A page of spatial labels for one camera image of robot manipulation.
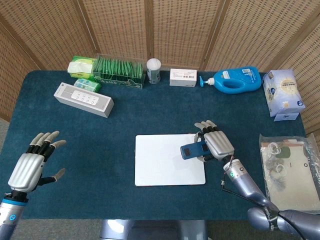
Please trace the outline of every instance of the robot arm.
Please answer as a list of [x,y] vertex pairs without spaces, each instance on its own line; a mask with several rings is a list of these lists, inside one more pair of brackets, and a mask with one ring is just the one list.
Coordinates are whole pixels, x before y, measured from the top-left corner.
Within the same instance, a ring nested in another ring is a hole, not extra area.
[[5,193],[0,204],[0,239],[9,240],[28,203],[27,193],[36,190],[37,186],[53,183],[59,180],[65,169],[62,168],[51,177],[42,177],[42,172],[50,155],[56,148],[66,143],[65,140],[51,143],[59,134],[39,133],[30,143],[26,153],[17,161],[8,185],[11,193]]
[[259,189],[239,159],[234,157],[234,147],[226,135],[210,120],[195,123],[201,129],[195,136],[204,139],[211,157],[198,157],[201,161],[215,158],[223,162],[224,176],[227,175],[239,194],[226,190],[221,181],[221,189],[255,203],[259,207],[248,210],[250,224],[260,230],[279,230],[308,240],[320,239],[320,216],[296,210],[279,211]]

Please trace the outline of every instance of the tissue box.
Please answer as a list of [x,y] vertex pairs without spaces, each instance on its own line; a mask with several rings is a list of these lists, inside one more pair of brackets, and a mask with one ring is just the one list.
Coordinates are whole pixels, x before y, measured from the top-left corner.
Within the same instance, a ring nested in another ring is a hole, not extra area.
[[[85,64],[94,64],[96,62],[96,58],[90,58],[90,57],[85,57],[85,56],[73,56],[71,62],[80,62],[80,63],[85,63]],[[72,78],[77,78],[77,79],[88,79],[91,81],[96,81],[95,76],[92,73],[85,73],[85,72],[76,72],[76,73],[70,73],[70,76]]]
[[170,69],[170,86],[194,87],[197,83],[197,70]]
[[270,117],[275,116],[274,121],[295,120],[306,108],[292,69],[271,70],[264,75],[262,84]]

